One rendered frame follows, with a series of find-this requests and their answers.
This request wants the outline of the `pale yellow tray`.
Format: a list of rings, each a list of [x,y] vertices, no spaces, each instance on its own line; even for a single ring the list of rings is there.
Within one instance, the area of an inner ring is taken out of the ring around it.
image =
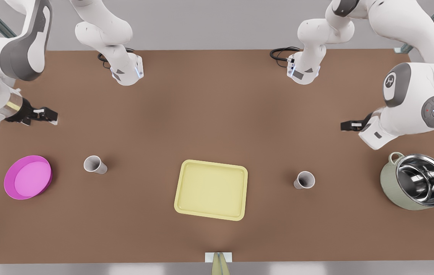
[[[185,160],[180,169],[174,209],[179,214],[240,221],[245,215],[247,186],[245,167]]]

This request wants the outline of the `pink round plate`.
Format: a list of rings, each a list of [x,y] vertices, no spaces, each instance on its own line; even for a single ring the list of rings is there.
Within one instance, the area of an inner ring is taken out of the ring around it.
[[[33,198],[47,190],[53,177],[50,163],[40,155],[28,155],[10,166],[3,186],[9,197],[16,200]]]

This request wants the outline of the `white IKEA cup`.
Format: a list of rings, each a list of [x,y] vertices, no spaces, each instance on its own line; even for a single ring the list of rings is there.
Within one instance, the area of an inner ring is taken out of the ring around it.
[[[315,185],[315,183],[315,176],[311,172],[302,171],[297,175],[294,181],[294,187],[296,189],[310,189]]]
[[[97,174],[105,174],[108,167],[102,162],[101,158],[97,155],[90,155],[83,162],[84,170]]]

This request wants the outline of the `green pot steel inside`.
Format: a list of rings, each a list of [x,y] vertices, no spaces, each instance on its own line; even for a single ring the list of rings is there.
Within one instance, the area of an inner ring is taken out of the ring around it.
[[[434,159],[423,154],[390,153],[380,173],[384,194],[398,207],[434,209]]]

